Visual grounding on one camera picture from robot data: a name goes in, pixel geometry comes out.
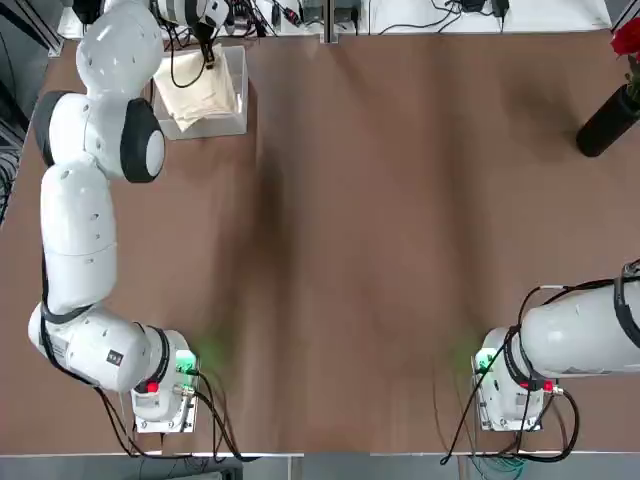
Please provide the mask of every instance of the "green light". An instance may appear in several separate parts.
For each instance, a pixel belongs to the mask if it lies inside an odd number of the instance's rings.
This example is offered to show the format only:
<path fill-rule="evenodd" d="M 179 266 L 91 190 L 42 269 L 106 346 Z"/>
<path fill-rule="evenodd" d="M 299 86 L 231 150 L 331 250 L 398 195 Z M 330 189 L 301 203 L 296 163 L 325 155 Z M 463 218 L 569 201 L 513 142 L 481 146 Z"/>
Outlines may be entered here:
<path fill-rule="evenodd" d="M 196 356 L 189 350 L 176 351 L 176 371 L 184 373 L 196 369 Z"/>

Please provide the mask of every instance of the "white cloth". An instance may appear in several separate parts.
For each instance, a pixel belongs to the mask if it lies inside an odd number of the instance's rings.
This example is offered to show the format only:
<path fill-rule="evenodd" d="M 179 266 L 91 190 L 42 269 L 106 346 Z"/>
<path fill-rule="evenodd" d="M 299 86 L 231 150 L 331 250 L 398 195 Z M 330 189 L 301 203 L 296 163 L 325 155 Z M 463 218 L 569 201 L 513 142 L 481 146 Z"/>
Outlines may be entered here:
<path fill-rule="evenodd" d="M 185 131 L 202 117 L 231 113 L 237 109 L 235 92 L 229 74 L 227 59 L 220 45 L 213 47 L 214 67 L 206 68 L 190 87 L 178 88 L 171 80 L 171 59 L 163 58 L 153 76 L 160 97 L 169 115 Z M 177 54 L 173 58 L 173 76 L 176 83 L 186 85 L 193 81 L 202 68 L 202 53 Z"/>

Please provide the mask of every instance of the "electrical connector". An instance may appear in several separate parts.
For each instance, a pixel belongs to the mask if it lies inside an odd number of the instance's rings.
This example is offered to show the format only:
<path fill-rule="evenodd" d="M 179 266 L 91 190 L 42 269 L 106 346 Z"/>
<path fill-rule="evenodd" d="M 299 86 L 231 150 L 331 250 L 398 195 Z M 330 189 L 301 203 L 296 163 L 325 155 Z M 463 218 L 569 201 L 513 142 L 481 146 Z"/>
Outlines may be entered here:
<path fill-rule="evenodd" d="M 184 384 L 174 385 L 173 393 L 175 393 L 176 395 L 182 395 L 184 397 L 193 397 L 196 393 L 196 389 Z"/>

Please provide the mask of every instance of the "red flower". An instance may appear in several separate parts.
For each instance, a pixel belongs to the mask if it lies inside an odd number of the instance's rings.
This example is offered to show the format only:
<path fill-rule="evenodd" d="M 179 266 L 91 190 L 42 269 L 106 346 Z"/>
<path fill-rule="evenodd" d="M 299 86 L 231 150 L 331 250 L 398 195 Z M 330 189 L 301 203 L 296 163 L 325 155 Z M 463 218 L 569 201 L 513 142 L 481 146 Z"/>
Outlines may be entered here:
<path fill-rule="evenodd" d="M 611 46 L 618 55 L 640 52 L 640 18 L 633 18 L 620 27 L 611 40 Z"/>

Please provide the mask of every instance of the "metal bracket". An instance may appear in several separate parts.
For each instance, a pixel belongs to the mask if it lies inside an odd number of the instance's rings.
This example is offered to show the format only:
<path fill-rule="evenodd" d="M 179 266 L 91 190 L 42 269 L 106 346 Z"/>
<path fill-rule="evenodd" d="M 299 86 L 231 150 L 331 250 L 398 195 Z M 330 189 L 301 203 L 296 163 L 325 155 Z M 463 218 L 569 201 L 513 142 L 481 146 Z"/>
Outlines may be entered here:
<path fill-rule="evenodd" d="M 338 43 L 338 35 L 336 34 L 336 2 L 335 0 L 324 0 L 323 6 L 324 17 L 324 35 L 322 43 L 336 44 Z"/>

